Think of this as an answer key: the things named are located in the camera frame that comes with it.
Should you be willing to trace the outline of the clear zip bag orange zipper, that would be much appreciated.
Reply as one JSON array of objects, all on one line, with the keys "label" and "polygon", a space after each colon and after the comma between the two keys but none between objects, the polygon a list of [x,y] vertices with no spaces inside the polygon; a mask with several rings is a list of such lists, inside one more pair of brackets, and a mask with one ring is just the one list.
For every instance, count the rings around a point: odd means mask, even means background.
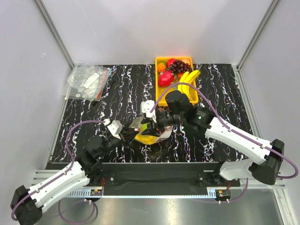
[{"label": "clear zip bag orange zipper", "polygon": [[143,119],[144,117],[140,116],[129,124],[129,128],[133,128],[135,131],[138,131],[134,137],[135,141],[146,145],[153,145],[170,137],[173,125],[158,127],[151,120],[146,123],[142,123]]}]

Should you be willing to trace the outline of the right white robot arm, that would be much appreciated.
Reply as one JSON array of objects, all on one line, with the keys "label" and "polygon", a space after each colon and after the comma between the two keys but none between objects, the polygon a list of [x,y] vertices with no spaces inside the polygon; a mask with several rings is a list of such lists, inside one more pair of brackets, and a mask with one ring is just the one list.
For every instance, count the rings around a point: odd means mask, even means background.
[{"label": "right white robot arm", "polygon": [[192,134],[213,138],[247,156],[242,161],[219,163],[212,175],[215,184],[223,186],[229,180],[246,178],[275,184],[284,156],[285,144],[281,140],[269,142],[255,137],[222,119],[214,109],[193,106],[177,90],[169,92],[166,100],[168,110],[157,108],[153,100],[141,103],[142,124],[147,125],[142,135],[161,137],[166,127],[187,126]]}]

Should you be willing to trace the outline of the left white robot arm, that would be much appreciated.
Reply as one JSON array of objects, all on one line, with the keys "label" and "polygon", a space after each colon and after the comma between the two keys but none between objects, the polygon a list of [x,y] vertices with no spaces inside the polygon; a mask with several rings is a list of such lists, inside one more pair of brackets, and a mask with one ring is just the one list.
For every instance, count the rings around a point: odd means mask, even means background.
[{"label": "left white robot arm", "polygon": [[21,225],[39,221],[51,204],[58,202],[72,191],[103,182],[102,162],[115,148],[130,144],[138,134],[137,128],[123,128],[115,136],[105,139],[91,136],[83,152],[74,161],[52,177],[30,188],[20,186],[15,190],[11,218]]}]

